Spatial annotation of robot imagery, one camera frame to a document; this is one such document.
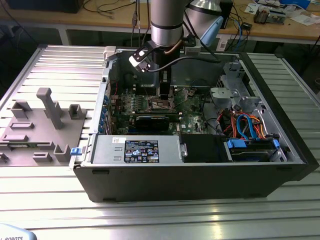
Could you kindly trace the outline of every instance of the blue cable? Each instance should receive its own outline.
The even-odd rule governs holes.
[[[238,47],[239,47],[239,45],[240,45],[240,43],[242,42],[242,40],[241,40],[241,37],[242,37],[242,29],[241,29],[240,23],[239,23],[237,20],[234,19],[233,21],[235,21],[236,24],[238,24],[239,32],[240,32],[239,41],[238,41],[238,43],[236,44],[235,49],[233,50],[234,52],[236,52],[237,49],[238,49]]]
[[[249,138],[248,138],[245,134],[243,134],[242,130],[240,129],[240,120],[241,120],[242,117],[246,117],[247,120],[248,120],[249,129],[250,129],[250,133],[251,133],[252,138],[258,139],[258,136],[257,136],[257,134],[256,134],[256,132],[255,132],[255,130],[254,130],[254,126],[253,126],[253,124],[252,124],[252,121],[251,121],[250,117],[247,116],[247,115],[244,115],[244,114],[241,114],[241,115],[238,117],[238,119],[236,120],[236,129],[238,130],[239,134],[240,134],[242,137],[244,137],[245,140],[247,140],[247,141],[249,140]]]

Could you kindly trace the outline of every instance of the workbench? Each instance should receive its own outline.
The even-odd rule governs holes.
[[[61,108],[79,103],[87,109],[78,143],[84,146],[105,67],[103,51],[38,48],[0,100],[0,134],[13,117],[15,101],[43,108],[36,92],[49,87]],[[319,161],[319,99],[283,58],[248,56]],[[68,166],[0,167],[0,222],[31,230],[38,240],[317,240],[319,173],[320,168],[287,182],[266,198],[94,203]]]
[[[283,25],[267,23],[256,24],[253,20],[253,14],[244,13],[246,9],[244,5],[251,3],[250,0],[236,0],[235,7],[238,14],[244,22],[252,24],[251,33],[248,37],[253,41],[266,41],[278,43],[296,43],[296,44],[314,44],[320,33],[320,24],[305,26],[291,19],[286,19]],[[116,8],[129,4],[130,0],[120,0],[118,3],[110,5]],[[94,1],[89,2],[86,7],[90,10],[96,10]],[[78,13],[48,12],[48,11],[30,11],[30,10],[11,10],[8,5],[6,8],[10,14],[26,27],[52,28],[57,29],[63,45],[71,45],[68,30],[86,30],[86,31],[102,31],[102,32],[132,32],[132,16],[135,5],[126,6],[113,11],[113,19],[100,15],[96,12],[90,12],[83,8]],[[141,12],[141,32],[144,33],[148,28],[147,4],[140,4]],[[320,11],[320,7],[310,4],[310,11]],[[7,14],[0,8],[0,25],[15,26],[17,25]],[[226,43],[229,39],[234,38],[237,29],[233,21],[229,20],[226,29],[221,29],[218,34],[219,43],[217,51],[224,51]]]

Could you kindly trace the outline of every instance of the barcode sticker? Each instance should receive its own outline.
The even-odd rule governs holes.
[[[113,144],[124,144],[126,142],[126,140],[127,140],[126,137],[113,137],[112,143]]]

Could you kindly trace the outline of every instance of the power supply label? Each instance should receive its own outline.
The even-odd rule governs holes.
[[[124,161],[127,164],[159,163],[158,141],[125,141]]]

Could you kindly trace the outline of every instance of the green circuit board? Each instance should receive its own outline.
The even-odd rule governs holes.
[[[196,89],[181,88],[173,95],[172,101],[174,107],[169,107],[168,110],[163,106],[150,106],[153,102],[152,96],[135,95],[134,93],[123,94],[119,96],[120,104],[114,111],[116,118],[117,135],[138,134],[135,131],[133,119],[136,116],[141,116],[148,112],[157,116],[165,116],[170,118],[169,128],[167,131],[149,132],[143,134],[150,135],[179,135],[179,134],[207,134],[208,128],[202,116],[201,105],[203,95],[195,94]]]

